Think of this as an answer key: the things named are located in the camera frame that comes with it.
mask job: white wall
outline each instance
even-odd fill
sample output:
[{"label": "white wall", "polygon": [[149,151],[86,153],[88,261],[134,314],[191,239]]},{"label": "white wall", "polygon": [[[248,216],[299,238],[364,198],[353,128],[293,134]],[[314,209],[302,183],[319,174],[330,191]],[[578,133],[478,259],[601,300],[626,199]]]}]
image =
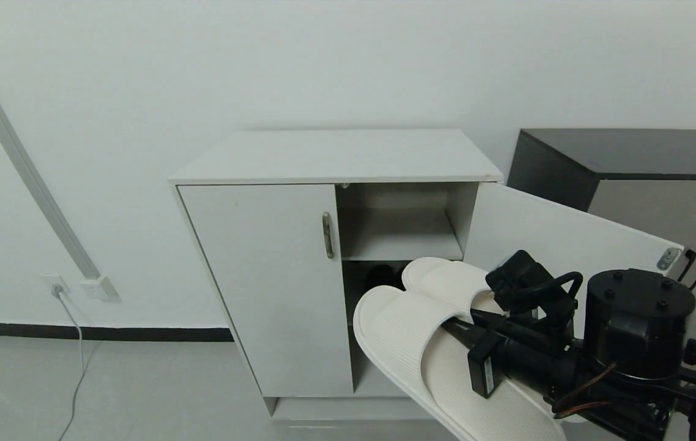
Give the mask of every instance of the white wall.
[{"label": "white wall", "polygon": [[[0,2],[0,101],[124,300],[84,318],[224,326],[166,178],[226,134],[458,126],[507,170],[521,127],[696,128],[696,2]],[[2,155],[0,322],[65,323]]]}]

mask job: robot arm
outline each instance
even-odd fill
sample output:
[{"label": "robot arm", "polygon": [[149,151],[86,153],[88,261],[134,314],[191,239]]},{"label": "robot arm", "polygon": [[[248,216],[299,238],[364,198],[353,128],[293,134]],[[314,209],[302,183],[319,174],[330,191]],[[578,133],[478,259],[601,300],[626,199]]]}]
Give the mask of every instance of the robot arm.
[{"label": "robot arm", "polygon": [[[568,290],[563,284],[571,282]],[[684,344],[691,290],[659,273],[605,271],[588,282],[585,338],[572,335],[579,273],[554,278],[525,251],[487,275],[506,315],[472,310],[443,324],[468,349],[473,390],[503,377],[543,394],[555,418],[579,413],[628,440],[660,441],[677,408],[696,441],[696,341]],[[532,318],[540,307],[546,316]]]}]

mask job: white slipper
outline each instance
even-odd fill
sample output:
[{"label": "white slipper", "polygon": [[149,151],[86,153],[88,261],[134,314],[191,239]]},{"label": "white slipper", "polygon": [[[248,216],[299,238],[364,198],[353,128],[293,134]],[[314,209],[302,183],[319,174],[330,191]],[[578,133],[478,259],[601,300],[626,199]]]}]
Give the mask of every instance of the white slipper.
[{"label": "white slipper", "polygon": [[[458,317],[473,323],[470,309],[480,309],[502,314],[503,310],[494,301],[490,287],[485,281],[487,271],[476,268],[465,262],[452,262],[439,257],[421,257],[410,262],[402,273],[405,289],[423,293],[438,301],[456,307]],[[519,393],[526,396],[544,414],[552,417],[552,405],[544,401],[544,397],[524,383],[505,379]],[[582,422],[586,419],[572,415],[563,421]]]},{"label": "white slipper", "polygon": [[440,327],[462,312],[393,287],[369,290],[356,305],[353,330],[370,361],[463,441],[565,441],[557,421],[507,382],[490,399],[471,389],[468,349]]}]

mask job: gray floor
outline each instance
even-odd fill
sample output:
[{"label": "gray floor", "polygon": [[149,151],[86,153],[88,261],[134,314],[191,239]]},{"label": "gray floor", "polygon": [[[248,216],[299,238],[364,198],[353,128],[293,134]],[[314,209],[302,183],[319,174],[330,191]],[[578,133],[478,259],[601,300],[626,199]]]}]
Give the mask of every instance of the gray floor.
[{"label": "gray floor", "polygon": [[[0,439],[56,441],[80,374],[77,348],[76,341],[0,337]],[[272,424],[231,343],[87,341],[84,351],[88,370],[65,441],[454,440],[434,421]],[[567,424],[566,432],[569,441],[616,439],[592,424]]]}]

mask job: cabinet top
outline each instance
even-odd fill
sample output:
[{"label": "cabinet top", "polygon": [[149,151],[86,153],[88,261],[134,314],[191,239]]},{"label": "cabinet top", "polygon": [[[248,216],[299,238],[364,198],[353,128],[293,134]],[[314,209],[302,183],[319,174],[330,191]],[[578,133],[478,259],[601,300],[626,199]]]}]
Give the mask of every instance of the cabinet top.
[{"label": "cabinet top", "polygon": [[171,184],[339,184],[502,181],[459,129],[237,132],[169,178]]},{"label": "cabinet top", "polygon": [[602,179],[696,179],[696,130],[524,129]]}]

